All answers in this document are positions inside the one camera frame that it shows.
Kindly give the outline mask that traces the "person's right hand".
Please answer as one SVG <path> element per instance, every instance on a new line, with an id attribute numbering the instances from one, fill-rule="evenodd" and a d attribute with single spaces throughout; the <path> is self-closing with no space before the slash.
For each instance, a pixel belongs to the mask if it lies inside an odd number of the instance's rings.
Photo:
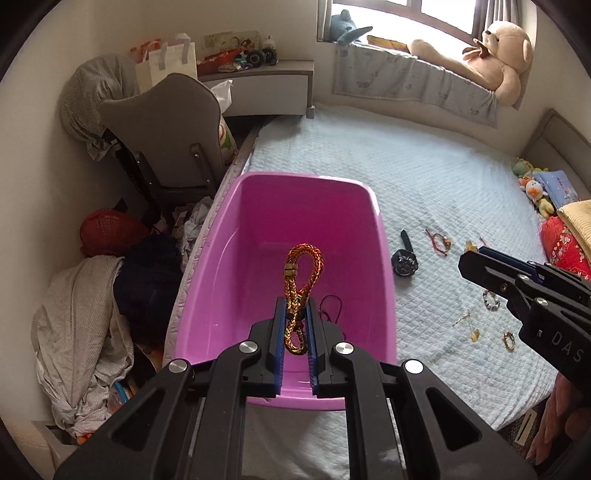
<path id="1" fill-rule="evenodd" d="M 550 456 L 554 441 L 562 433 L 573 441 L 579 441 L 589 428 L 590 407 L 584 405 L 581 392 L 558 373 L 526 459 L 539 465 Z"/>

